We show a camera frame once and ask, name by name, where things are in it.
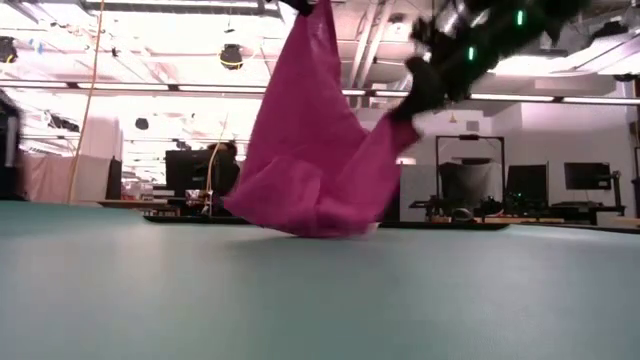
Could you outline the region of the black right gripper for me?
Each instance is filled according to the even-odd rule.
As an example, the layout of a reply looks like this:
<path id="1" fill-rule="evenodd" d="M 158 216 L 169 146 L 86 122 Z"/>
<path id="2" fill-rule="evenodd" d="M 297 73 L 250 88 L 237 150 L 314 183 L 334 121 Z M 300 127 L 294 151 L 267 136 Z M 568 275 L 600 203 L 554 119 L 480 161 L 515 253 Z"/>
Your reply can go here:
<path id="1" fill-rule="evenodd" d="M 413 56 L 405 65 L 412 75 L 412 85 L 406 98 L 389 111 L 389 117 L 395 122 L 410 122 L 425 108 L 439 108 L 445 103 L 446 86 L 429 62 Z"/>

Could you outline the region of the pink cloth towel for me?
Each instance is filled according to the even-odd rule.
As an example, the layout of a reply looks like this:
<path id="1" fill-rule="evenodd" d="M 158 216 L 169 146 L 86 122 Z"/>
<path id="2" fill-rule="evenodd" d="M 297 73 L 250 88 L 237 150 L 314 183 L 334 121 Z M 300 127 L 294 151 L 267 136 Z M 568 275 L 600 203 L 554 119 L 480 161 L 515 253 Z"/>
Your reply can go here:
<path id="1" fill-rule="evenodd" d="M 394 196 L 397 157 L 419 138 L 410 118 L 361 126 L 341 90 L 331 1 L 318 0 L 288 35 L 224 206 L 296 236 L 363 234 Z"/>

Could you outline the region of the grey office chair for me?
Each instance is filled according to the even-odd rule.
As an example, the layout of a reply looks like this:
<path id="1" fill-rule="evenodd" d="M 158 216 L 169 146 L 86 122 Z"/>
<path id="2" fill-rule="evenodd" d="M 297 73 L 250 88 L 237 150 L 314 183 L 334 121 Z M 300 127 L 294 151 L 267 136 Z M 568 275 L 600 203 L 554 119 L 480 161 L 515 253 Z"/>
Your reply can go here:
<path id="1" fill-rule="evenodd" d="M 495 162 L 447 162 L 440 164 L 438 170 L 442 197 L 453 205 L 471 208 L 489 198 L 502 200 L 502 167 Z"/>

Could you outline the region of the black computer monitor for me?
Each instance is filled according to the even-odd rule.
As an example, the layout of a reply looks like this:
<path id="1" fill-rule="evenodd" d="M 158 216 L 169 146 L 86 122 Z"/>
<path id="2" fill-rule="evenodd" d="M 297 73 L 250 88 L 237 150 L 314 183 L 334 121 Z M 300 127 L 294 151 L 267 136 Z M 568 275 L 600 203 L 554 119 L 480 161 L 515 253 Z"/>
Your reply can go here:
<path id="1" fill-rule="evenodd" d="M 510 165 L 506 192 L 525 200 L 548 202 L 548 167 L 546 164 Z"/>
<path id="2" fill-rule="evenodd" d="M 165 152 L 166 187 L 175 197 L 187 190 L 204 190 L 211 150 L 167 150 Z"/>
<path id="3" fill-rule="evenodd" d="M 564 175 L 567 190 L 610 190 L 612 188 L 608 163 L 565 162 Z"/>

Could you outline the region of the person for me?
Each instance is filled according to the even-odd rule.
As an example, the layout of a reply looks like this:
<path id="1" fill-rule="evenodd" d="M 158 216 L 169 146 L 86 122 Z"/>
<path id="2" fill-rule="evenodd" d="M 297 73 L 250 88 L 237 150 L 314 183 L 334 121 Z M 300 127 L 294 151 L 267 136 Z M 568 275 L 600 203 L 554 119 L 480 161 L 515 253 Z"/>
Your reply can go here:
<path id="1" fill-rule="evenodd" d="M 236 143 L 213 143 L 207 149 L 217 150 L 211 170 L 212 187 L 215 195 L 224 197 L 233 189 L 240 172 L 240 166 L 236 161 Z"/>

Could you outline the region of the green table mat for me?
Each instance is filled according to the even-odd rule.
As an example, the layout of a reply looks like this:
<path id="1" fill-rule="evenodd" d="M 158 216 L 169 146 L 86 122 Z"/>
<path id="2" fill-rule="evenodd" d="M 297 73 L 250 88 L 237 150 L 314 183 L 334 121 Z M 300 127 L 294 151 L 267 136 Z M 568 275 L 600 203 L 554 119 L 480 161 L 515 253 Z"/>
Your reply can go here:
<path id="1" fill-rule="evenodd" d="M 640 360 L 640 235 L 317 240 L 0 202 L 0 360 Z"/>

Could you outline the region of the black metal stand frame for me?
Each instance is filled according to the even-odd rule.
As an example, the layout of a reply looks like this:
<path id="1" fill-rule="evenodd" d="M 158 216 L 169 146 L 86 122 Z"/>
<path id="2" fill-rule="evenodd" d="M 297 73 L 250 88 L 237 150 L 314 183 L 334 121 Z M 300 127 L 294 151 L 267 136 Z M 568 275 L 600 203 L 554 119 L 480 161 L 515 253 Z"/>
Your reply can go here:
<path id="1" fill-rule="evenodd" d="M 441 139 L 455 139 L 458 141 L 480 141 L 480 140 L 496 140 L 500 144 L 500 169 L 501 169 L 501 198 L 504 200 L 506 191 L 506 154 L 505 154 L 505 138 L 503 136 L 483 136 L 478 134 L 459 134 L 459 135 L 436 135 L 435 136 L 435 166 L 436 166 L 436 195 L 440 196 L 440 147 Z"/>

